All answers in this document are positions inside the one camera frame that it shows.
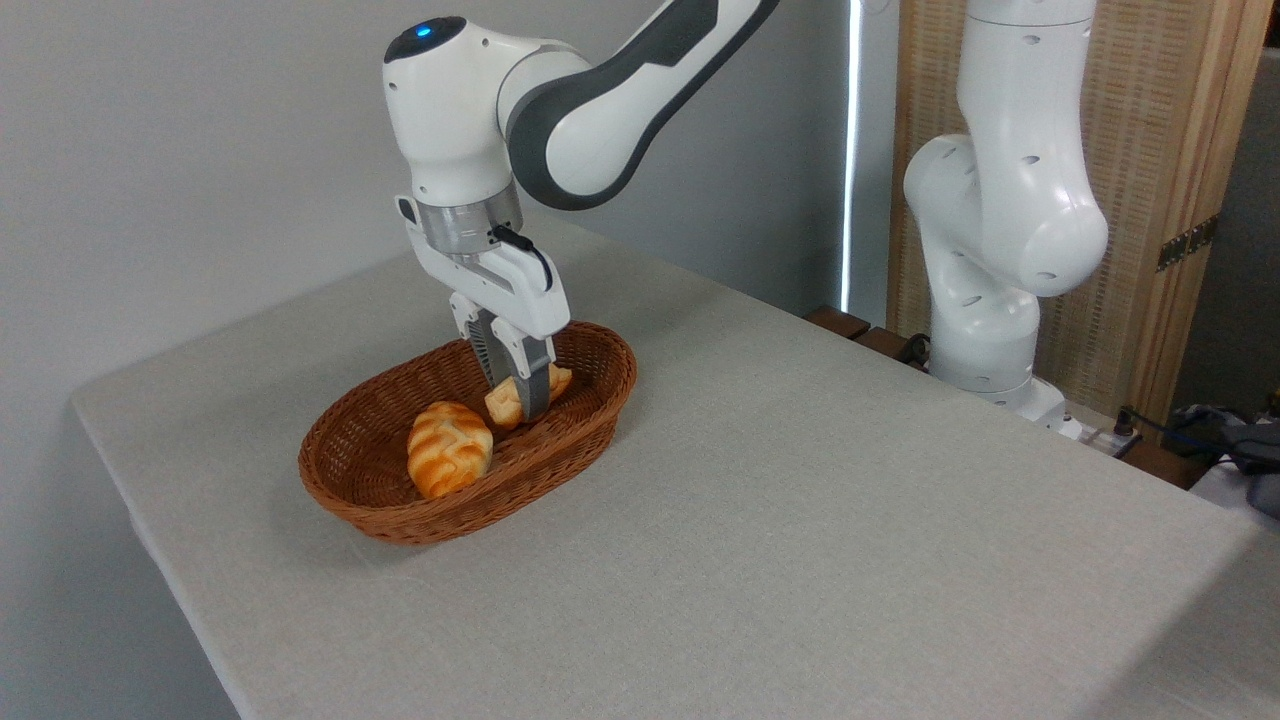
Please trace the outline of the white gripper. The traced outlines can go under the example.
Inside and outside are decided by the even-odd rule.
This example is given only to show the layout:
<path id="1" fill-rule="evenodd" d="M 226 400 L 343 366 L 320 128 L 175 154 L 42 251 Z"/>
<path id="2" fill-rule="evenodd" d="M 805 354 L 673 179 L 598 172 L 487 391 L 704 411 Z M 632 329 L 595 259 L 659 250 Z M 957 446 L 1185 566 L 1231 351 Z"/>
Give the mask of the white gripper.
<path id="1" fill-rule="evenodd" d="M 396 201 L 420 264 L 454 291 L 454 323 L 488 384 L 495 388 L 513 377 L 524 419 L 544 414 L 556 360 L 550 336 L 568 324 L 570 307 L 550 259 L 493 234 L 499 227 L 522 229 L 518 196 L 497 193 L 451 208 L 412 196 Z"/>

